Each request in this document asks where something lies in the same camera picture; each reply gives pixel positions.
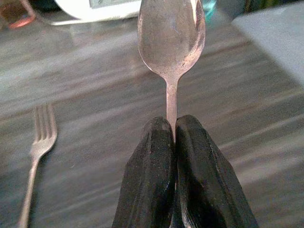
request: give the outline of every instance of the spoon bowl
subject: spoon bowl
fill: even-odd
[[[175,137],[177,84],[205,44],[202,4],[200,0],[142,0],[137,34],[142,60],[167,83],[167,119]]]

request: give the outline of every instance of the spoon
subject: spoon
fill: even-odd
[[[200,0],[142,0],[137,24],[138,49],[147,67],[167,84],[167,120],[175,141],[177,85],[197,62],[205,44]]]

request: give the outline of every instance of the wooden table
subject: wooden table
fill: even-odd
[[[231,162],[260,227],[298,228],[304,210],[304,91],[227,21],[179,84]],[[165,82],[137,50],[136,19],[0,33],[0,227],[16,227],[33,141],[31,109],[55,105],[58,139],[41,161],[30,227],[110,227],[144,124],[165,116]]]

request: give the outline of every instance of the silver fork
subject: silver fork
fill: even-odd
[[[57,138],[57,127],[53,106],[41,105],[34,108],[35,140],[30,150],[32,168],[29,171],[28,190],[24,199],[19,228],[28,227],[29,210],[34,187],[37,167],[41,157],[46,154],[54,145]]]

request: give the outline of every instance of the spoon handle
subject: spoon handle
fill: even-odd
[[[177,83],[167,82],[167,120],[169,121],[175,142],[175,124],[177,119]]]

